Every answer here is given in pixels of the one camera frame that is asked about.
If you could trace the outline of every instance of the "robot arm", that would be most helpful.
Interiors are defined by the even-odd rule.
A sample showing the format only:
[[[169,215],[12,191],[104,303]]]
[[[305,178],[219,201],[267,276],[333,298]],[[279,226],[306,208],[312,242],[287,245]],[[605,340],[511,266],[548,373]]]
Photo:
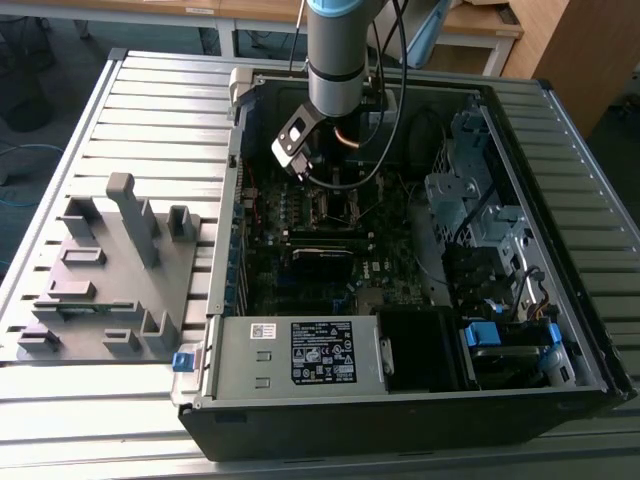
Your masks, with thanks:
[[[387,0],[306,0],[309,102],[280,130],[271,149],[280,165],[303,180],[311,165],[301,152],[326,118],[344,117],[362,101],[367,29]]]
[[[385,0],[307,0],[309,99],[327,117],[362,99],[367,29]]]

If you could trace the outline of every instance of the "motherboard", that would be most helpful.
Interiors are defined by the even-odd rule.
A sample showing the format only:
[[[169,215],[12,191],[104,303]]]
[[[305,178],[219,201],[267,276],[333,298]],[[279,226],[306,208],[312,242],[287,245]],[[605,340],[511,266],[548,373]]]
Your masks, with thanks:
[[[243,184],[249,314],[368,315],[385,304],[424,303],[399,174],[343,193],[251,168],[247,162]]]

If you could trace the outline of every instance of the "blue cable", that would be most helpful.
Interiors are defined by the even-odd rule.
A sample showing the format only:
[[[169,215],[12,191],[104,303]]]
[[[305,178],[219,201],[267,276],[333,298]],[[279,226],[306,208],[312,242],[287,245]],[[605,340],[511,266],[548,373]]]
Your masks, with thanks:
[[[56,147],[55,145],[49,145],[47,143],[25,143],[24,145],[13,145],[12,143],[5,142],[5,141],[2,141],[2,140],[0,140],[0,143],[4,143],[5,145],[10,145],[9,148],[7,148],[5,150],[2,150],[0,152],[0,156],[4,155],[6,153],[13,152],[14,150],[19,150],[21,148],[55,150],[56,152],[60,153],[61,155],[64,154],[64,150],[62,148]],[[7,207],[23,208],[23,207],[34,207],[34,206],[38,205],[38,202],[34,202],[34,203],[16,203],[16,202],[10,202],[8,200],[0,200],[0,205],[5,205]]]
[[[38,205],[38,202],[34,202],[34,203],[15,203],[15,202],[9,202],[8,200],[0,200],[0,205],[6,205],[7,207],[23,208],[23,207],[35,207],[36,205]]]
[[[9,153],[9,152],[13,152],[14,150],[19,150],[21,148],[26,148],[26,149],[44,149],[44,150],[55,150],[56,152],[63,154],[64,150],[61,149],[60,147],[56,147],[55,145],[49,145],[46,143],[26,143],[24,145],[14,145],[11,146],[9,148],[7,148],[6,150],[3,150],[0,152],[0,155],[4,155],[5,153]]]

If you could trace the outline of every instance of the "blue tab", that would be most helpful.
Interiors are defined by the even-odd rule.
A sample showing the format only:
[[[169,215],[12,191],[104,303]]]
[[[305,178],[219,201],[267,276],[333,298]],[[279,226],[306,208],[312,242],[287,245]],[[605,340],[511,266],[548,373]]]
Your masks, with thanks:
[[[551,323],[549,325],[549,333],[551,334],[551,340],[553,341],[554,345],[562,343],[562,333],[560,333],[560,328],[557,324]]]
[[[470,347],[490,347],[501,345],[500,334],[495,322],[473,322],[464,329],[467,345]]]
[[[467,345],[470,347],[476,346],[476,337],[473,335],[473,330],[471,327],[467,327],[464,329],[464,336],[467,338]]]
[[[195,370],[196,356],[193,353],[176,352],[173,354],[171,368],[174,372],[189,373]]]

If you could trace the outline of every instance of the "gray plastic post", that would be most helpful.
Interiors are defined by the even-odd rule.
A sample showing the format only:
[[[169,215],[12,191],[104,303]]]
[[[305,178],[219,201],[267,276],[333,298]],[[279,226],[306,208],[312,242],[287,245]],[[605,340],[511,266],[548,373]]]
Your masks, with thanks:
[[[107,256],[100,247],[66,248],[60,257],[67,266],[104,265]]]
[[[151,312],[147,310],[142,320],[140,335],[147,342],[149,348],[155,351],[173,350],[178,339],[178,331],[166,311],[162,314],[162,321],[158,327]]]
[[[60,300],[90,300],[96,296],[96,287],[89,280],[52,280],[46,293],[49,297]]]
[[[138,200],[138,203],[140,204],[142,218],[144,218],[144,221],[149,228],[149,232],[151,232],[151,236],[156,237],[160,233],[160,228],[158,227],[158,220],[151,209],[149,199],[145,198],[144,200]]]
[[[140,255],[140,260],[146,268],[151,268],[158,260],[158,250],[153,244],[152,232],[133,194],[134,184],[135,180],[130,173],[114,172],[107,183],[107,197],[118,205],[122,222]]]
[[[73,238],[81,239],[93,238],[90,224],[100,217],[91,197],[71,197],[60,220],[65,223]]]
[[[106,328],[102,344],[114,355],[131,354],[140,349],[140,341],[130,328]]]
[[[191,222],[189,207],[186,205],[172,205],[167,217],[167,226],[171,240],[174,242],[195,242],[196,229]]]
[[[18,345],[29,353],[55,352],[60,338],[44,326],[27,327],[20,334]]]

